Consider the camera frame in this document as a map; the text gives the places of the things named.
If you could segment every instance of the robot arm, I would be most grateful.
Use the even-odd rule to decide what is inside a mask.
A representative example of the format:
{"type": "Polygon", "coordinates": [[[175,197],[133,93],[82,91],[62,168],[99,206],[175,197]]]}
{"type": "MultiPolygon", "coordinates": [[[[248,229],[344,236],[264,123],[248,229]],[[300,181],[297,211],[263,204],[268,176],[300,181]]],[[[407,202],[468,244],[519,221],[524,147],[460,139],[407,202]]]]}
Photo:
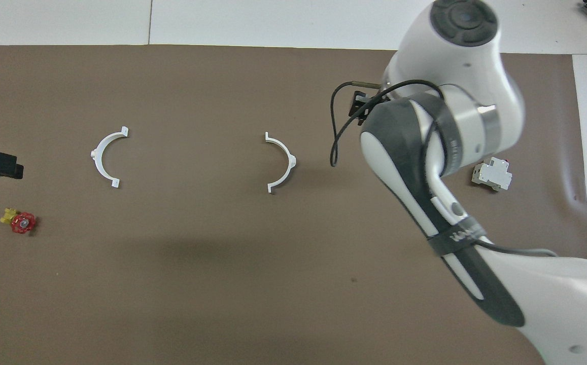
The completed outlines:
{"type": "Polygon", "coordinates": [[[493,12],[477,0],[438,0],[414,22],[368,114],[361,148],[471,298],[516,326],[548,364],[587,364],[587,260],[502,253],[440,179],[511,147],[523,129],[521,95],[506,75],[493,12]]]}

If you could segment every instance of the brown table surface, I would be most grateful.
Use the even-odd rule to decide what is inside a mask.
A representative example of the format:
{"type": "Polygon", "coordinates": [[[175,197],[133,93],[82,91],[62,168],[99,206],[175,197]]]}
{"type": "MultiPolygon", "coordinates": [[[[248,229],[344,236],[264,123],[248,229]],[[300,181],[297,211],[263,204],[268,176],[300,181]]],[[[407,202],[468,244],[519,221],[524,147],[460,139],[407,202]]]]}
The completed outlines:
{"type": "MultiPolygon", "coordinates": [[[[368,169],[358,127],[330,168],[329,97],[389,51],[0,46],[2,363],[539,364],[488,318],[368,169]],[[107,134],[129,127],[105,152],[107,134]],[[287,160],[286,184],[267,193],[287,160]]],[[[504,55],[526,100],[510,189],[446,182],[495,242],[587,258],[568,55],[504,55]]],[[[352,90],[337,100],[344,120],[352,90]]]]}

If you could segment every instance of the wire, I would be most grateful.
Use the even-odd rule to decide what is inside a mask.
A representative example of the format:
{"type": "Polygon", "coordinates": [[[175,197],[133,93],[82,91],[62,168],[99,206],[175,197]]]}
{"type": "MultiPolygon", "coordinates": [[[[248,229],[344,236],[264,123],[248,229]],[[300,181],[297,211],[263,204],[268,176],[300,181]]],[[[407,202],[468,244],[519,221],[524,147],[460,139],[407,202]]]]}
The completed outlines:
{"type": "Polygon", "coordinates": [[[343,83],[343,84],[339,85],[339,87],[337,88],[337,90],[334,90],[334,93],[332,94],[332,101],[330,102],[330,108],[332,109],[332,125],[334,127],[334,142],[332,144],[332,151],[330,152],[330,165],[332,165],[332,167],[335,167],[336,164],[337,164],[337,162],[338,162],[338,141],[340,139],[340,136],[342,136],[343,132],[345,132],[345,129],[347,129],[347,127],[349,127],[349,125],[356,118],[358,118],[359,116],[361,116],[361,114],[363,114],[368,108],[370,108],[373,105],[379,103],[381,101],[381,99],[386,94],[392,92],[393,90],[397,90],[398,88],[401,88],[401,87],[407,86],[407,85],[425,85],[425,86],[428,86],[429,88],[432,88],[433,90],[435,90],[435,92],[437,92],[437,94],[439,95],[440,99],[444,100],[444,94],[440,90],[439,86],[431,83],[430,81],[417,80],[417,79],[415,79],[415,80],[402,81],[401,83],[397,83],[397,84],[395,84],[393,86],[390,86],[386,90],[382,90],[381,92],[377,93],[377,95],[371,97],[370,100],[368,100],[358,110],[356,110],[356,112],[354,114],[352,114],[352,116],[347,120],[347,122],[345,122],[345,124],[343,125],[343,127],[337,133],[336,132],[336,128],[335,128],[335,121],[333,119],[333,97],[336,95],[336,93],[338,92],[338,90],[340,90],[341,88],[343,88],[345,86],[348,86],[348,85],[352,85],[351,83],[348,83],[348,85],[344,85],[344,84],[346,84],[346,83],[343,83]]]}
{"type": "Polygon", "coordinates": [[[544,249],[544,248],[531,248],[531,249],[518,249],[518,248],[509,248],[494,245],[492,243],[487,243],[481,240],[476,240],[474,243],[475,245],[479,245],[481,247],[485,247],[486,249],[490,249],[492,251],[501,252],[501,253],[511,253],[511,254],[520,254],[523,256],[550,256],[550,257],[559,257],[555,252],[544,249]]]}
{"type": "Polygon", "coordinates": [[[364,88],[371,88],[371,89],[376,89],[376,90],[378,90],[381,87],[381,85],[379,85],[379,84],[363,83],[361,81],[347,81],[346,83],[342,83],[339,86],[336,86],[336,88],[334,89],[334,91],[332,93],[332,99],[330,99],[330,112],[332,114],[332,129],[334,132],[334,140],[336,140],[336,118],[334,117],[333,102],[334,102],[334,98],[336,97],[336,94],[339,92],[339,90],[346,87],[346,86],[361,86],[364,88]]]}

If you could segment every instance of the red knob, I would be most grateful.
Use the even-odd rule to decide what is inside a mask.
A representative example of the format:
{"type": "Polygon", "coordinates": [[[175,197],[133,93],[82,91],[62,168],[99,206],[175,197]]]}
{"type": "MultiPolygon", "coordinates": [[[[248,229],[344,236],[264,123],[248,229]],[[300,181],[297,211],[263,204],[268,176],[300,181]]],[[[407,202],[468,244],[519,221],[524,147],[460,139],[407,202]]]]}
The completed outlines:
{"type": "Polygon", "coordinates": [[[11,221],[11,231],[14,231],[15,233],[26,233],[31,231],[35,224],[36,218],[34,215],[23,212],[19,215],[16,215],[11,221]]]}

